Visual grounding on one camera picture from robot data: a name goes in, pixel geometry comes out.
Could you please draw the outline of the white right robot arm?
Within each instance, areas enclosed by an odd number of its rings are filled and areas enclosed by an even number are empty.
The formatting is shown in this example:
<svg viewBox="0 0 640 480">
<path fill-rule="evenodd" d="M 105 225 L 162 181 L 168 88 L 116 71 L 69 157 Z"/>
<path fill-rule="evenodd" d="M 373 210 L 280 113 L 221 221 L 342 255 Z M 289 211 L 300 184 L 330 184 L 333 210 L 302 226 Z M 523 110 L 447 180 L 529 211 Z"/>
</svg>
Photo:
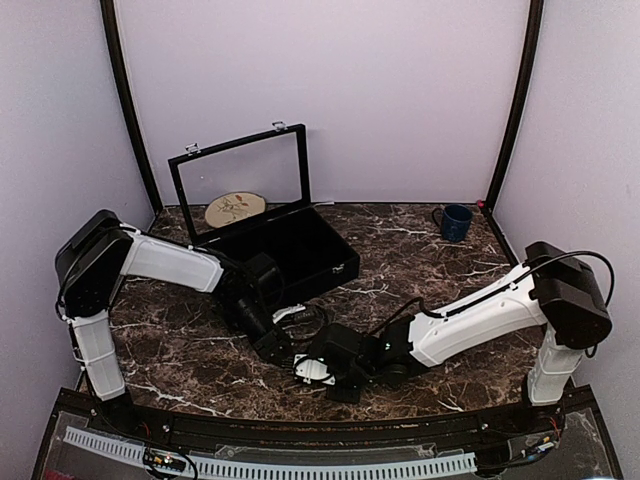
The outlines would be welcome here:
<svg viewBox="0 0 640 480">
<path fill-rule="evenodd" d="M 434 311 L 400 308 L 369 334 L 329 324 L 294 359 L 294 374 L 321 382 L 336 401 L 356 403 L 369 384 L 398 385 L 447 359 L 507 333 L 545 327 L 525 400 L 510 413 L 521 434 L 534 432 L 558 403 L 584 356 L 611 333 L 611 292 L 600 290 L 586 251 L 564 252 L 539 241 L 526 259 L 491 285 Z"/>
</svg>

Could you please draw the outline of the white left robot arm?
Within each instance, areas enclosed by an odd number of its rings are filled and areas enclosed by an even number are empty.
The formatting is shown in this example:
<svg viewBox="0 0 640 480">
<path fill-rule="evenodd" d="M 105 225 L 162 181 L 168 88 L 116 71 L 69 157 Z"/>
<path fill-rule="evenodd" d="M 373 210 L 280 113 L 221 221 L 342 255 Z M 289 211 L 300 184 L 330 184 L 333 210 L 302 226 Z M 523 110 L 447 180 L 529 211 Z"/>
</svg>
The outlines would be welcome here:
<svg viewBox="0 0 640 480">
<path fill-rule="evenodd" d="M 277 267 L 260 254 L 247 262 L 148 235 L 98 211 L 58 251 L 59 282 L 55 312 L 71 330 L 95 395 L 106 401 L 103 421 L 120 436 L 141 427 L 140 412 L 120 398 L 126 385 L 109 326 L 109 312 L 120 282 L 141 277 L 211 294 L 223 317 L 239 328 L 264 361 L 281 365 L 293 356 L 291 337 L 274 321 L 265 288 Z"/>
</svg>

